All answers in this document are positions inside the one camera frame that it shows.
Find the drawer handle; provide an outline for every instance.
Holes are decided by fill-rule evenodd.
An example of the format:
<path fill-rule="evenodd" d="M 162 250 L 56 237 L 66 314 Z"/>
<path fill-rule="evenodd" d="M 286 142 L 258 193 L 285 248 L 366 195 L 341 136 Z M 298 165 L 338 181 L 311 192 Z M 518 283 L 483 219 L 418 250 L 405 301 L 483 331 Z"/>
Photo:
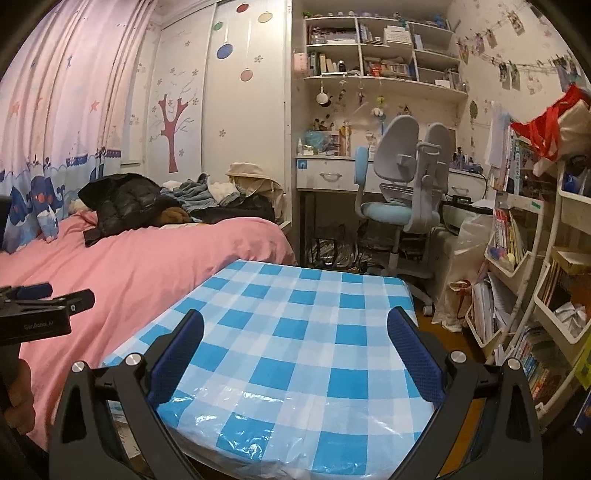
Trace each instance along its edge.
<path fill-rule="evenodd" d="M 320 176 L 331 183 L 339 181 L 342 177 L 340 173 L 321 173 Z"/>

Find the blue gripper pad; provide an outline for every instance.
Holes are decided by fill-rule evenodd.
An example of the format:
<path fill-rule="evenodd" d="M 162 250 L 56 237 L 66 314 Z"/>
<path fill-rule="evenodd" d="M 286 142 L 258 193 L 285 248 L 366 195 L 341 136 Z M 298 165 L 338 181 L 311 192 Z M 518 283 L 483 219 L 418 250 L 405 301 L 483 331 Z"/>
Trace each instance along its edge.
<path fill-rule="evenodd" d="M 53 288 L 49 283 L 28 285 L 26 287 L 19 287 L 17 290 L 17 300 L 41 300 L 47 299 L 52 295 Z"/>
<path fill-rule="evenodd" d="M 189 310 L 178 326 L 169 334 L 158 337 L 152 346 L 163 337 L 173 337 L 150 372 L 150 391 L 146 400 L 154 410 L 170 401 L 181 377 L 203 339 L 205 323 L 197 310 Z"/>
<path fill-rule="evenodd" d="M 388 313 L 388 336 L 423 399 L 439 407 L 445 400 L 443 373 L 421 339 L 397 309 Z"/>

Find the black jacket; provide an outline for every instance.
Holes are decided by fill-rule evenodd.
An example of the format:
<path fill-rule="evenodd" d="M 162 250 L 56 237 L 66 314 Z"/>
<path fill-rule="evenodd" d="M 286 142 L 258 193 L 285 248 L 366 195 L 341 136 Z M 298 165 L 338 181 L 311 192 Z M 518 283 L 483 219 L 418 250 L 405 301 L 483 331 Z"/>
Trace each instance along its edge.
<path fill-rule="evenodd" d="M 80 200 L 96 210 L 98 225 L 84 232 L 87 247 L 101 238 L 152 225 L 170 207 L 180 206 L 160 195 L 160 187 L 137 173 L 115 174 L 90 182 L 78 192 Z"/>

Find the blue checkered mattress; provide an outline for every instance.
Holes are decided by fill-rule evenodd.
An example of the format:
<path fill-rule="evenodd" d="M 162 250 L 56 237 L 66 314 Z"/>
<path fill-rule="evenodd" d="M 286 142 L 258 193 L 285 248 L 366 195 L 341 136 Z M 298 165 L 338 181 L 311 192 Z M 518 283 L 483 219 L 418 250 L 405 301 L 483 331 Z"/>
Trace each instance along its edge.
<path fill-rule="evenodd" d="M 158 409 L 186 453 L 238 478 L 387 479 L 433 413 L 388 338 L 395 306 L 415 319 L 397 278 L 237 261 L 105 363 L 199 310 L 203 341 Z"/>

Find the blue chair seat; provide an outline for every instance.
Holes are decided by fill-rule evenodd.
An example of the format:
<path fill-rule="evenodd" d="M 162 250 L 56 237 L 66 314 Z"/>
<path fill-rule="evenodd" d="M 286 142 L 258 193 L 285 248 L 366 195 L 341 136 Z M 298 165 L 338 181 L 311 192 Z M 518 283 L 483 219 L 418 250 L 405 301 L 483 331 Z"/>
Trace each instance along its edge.
<path fill-rule="evenodd" d="M 404 205 L 396 205 L 395 203 L 364 203 L 361 206 L 361 212 L 369 219 L 380 223 L 388 223 L 390 225 L 407 225 L 410 222 L 412 209 Z M 433 225 L 438 225 L 440 222 L 439 214 L 432 213 Z"/>

